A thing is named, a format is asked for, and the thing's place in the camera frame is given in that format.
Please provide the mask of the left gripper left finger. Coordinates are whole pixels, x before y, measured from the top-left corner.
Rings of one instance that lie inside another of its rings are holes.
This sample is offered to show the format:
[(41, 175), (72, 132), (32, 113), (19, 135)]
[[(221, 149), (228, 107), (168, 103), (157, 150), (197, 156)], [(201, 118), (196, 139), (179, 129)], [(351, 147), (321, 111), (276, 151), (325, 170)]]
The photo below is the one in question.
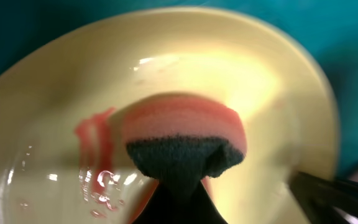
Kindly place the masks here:
[(163, 184), (158, 184), (149, 201), (132, 224), (227, 224), (208, 191), (199, 182), (184, 203), (174, 199)]

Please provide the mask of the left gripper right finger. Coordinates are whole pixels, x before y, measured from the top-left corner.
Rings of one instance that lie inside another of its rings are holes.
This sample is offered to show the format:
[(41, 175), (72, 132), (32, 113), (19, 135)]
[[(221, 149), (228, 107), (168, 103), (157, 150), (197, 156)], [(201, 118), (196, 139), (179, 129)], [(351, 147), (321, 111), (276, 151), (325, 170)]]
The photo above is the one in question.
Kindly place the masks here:
[(289, 189), (312, 224), (347, 223), (338, 210), (358, 218), (358, 182), (298, 172), (290, 178)]

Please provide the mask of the red and green sponge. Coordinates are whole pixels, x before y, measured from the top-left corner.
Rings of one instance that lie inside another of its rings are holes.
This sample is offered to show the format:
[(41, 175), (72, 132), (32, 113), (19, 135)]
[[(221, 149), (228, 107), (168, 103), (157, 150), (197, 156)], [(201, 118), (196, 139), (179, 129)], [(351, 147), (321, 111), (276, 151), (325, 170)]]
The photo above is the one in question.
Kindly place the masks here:
[(194, 95), (147, 98), (126, 111), (122, 140), (135, 166), (179, 200), (191, 197), (200, 180), (217, 178), (246, 156), (238, 113)]

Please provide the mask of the yellow-green plastic plate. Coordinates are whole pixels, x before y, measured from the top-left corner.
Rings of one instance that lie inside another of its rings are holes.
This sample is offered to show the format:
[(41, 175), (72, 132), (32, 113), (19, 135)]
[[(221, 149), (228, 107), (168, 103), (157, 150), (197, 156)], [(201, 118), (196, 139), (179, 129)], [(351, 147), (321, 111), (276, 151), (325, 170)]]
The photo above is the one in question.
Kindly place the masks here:
[(238, 112), (244, 162), (206, 186), (229, 223), (306, 223), (287, 180), (336, 172), (338, 118), (320, 67), (254, 17), (202, 7), (132, 12), (39, 48), (0, 76), (0, 223), (130, 223), (155, 182), (108, 146), (124, 108), (192, 93)]

